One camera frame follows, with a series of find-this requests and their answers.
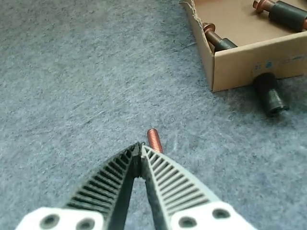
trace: gray carpet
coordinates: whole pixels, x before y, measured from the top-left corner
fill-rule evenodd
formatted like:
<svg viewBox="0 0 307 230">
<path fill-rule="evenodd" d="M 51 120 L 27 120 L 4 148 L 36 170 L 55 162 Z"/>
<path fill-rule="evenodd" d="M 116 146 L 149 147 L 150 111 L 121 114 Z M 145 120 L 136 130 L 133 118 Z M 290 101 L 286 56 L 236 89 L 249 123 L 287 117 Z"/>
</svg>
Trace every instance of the gray carpet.
<svg viewBox="0 0 307 230">
<path fill-rule="evenodd" d="M 280 82 L 291 110 L 267 119 L 249 87 L 208 90 L 177 0 L 0 5 L 0 229 L 65 200 L 150 127 L 259 230 L 307 229 L 306 78 Z M 154 229 L 142 180 L 126 229 Z"/>
</svg>

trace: cardboard box wall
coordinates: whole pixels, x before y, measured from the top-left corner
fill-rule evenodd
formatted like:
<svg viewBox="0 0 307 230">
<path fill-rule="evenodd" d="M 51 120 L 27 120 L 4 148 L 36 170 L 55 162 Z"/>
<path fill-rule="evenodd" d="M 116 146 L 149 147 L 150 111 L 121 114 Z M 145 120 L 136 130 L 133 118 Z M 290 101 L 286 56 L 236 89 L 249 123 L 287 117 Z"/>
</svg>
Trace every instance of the cardboard box wall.
<svg viewBox="0 0 307 230">
<path fill-rule="evenodd" d="M 307 1 L 284 0 L 307 10 Z M 197 47 L 213 92 L 250 85 L 261 73 L 277 78 L 307 73 L 307 32 L 294 33 L 258 15 L 253 0 L 184 0 Z M 214 23 L 216 33 L 238 48 L 214 53 L 202 23 Z"/>
</svg>

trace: mounting hole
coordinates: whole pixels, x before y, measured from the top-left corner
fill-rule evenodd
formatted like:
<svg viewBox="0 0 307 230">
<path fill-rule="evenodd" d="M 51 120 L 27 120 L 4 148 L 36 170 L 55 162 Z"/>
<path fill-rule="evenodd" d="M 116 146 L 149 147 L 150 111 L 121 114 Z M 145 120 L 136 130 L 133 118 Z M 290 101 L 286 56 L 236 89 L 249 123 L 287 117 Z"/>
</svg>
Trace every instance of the mounting hole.
<svg viewBox="0 0 307 230">
<path fill-rule="evenodd" d="M 197 225 L 197 222 L 192 217 L 182 217 L 179 220 L 179 226 L 183 229 L 193 228 Z"/>
<path fill-rule="evenodd" d="M 59 222 L 59 216 L 57 214 L 51 214 L 46 216 L 40 222 L 40 228 L 44 230 L 54 228 Z"/>
<path fill-rule="evenodd" d="M 230 214 L 228 211 L 224 210 L 224 209 L 215 209 L 212 213 L 213 217 L 216 219 L 226 219 L 228 217 L 230 217 Z"/>
<path fill-rule="evenodd" d="M 95 221 L 90 218 L 81 220 L 76 227 L 76 230 L 92 230 L 95 226 Z"/>
</svg>

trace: gripper jaw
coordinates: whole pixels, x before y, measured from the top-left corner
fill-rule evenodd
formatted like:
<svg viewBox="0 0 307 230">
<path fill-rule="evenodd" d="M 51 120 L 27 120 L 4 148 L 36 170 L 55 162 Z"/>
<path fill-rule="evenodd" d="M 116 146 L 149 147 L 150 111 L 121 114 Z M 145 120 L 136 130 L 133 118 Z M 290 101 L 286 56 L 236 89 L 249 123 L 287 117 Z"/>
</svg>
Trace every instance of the gripper jaw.
<svg viewBox="0 0 307 230">
<path fill-rule="evenodd" d="M 105 161 L 63 207 L 37 209 L 16 230 L 123 230 L 140 176 L 156 230 L 256 230 L 193 174 L 140 143 Z"/>
<path fill-rule="evenodd" d="M 172 216 L 220 199 L 193 174 L 164 154 L 142 146 L 142 178 L 156 230 L 171 229 Z"/>
<path fill-rule="evenodd" d="M 140 175 L 141 146 L 136 143 L 105 161 L 64 208 L 99 212 L 104 217 L 104 230 L 124 229 L 133 181 Z"/>
</svg>

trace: cardboard box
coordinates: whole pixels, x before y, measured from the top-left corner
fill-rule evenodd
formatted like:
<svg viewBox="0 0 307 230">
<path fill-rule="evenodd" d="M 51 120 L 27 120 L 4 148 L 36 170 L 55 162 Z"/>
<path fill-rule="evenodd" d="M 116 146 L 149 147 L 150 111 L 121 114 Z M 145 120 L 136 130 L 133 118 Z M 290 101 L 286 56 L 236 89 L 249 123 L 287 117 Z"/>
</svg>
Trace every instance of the cardboard box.
<svg viewBox="0 0 307 230">
<path fill-rule="evenodd" d="M 307 10 L 307 1 L 284 0 Z M 307 72 L 307 32 L 292 31 L 269 21 L 268 13 L 258 15 L 253 0 L 184 0 L 198 50 L 213 92 L 245 86 L 261 73 L 277 78 Z M 214 23 L 216 33 L 238 48 L 214 53 L 202 23 Z"/>
</svg>

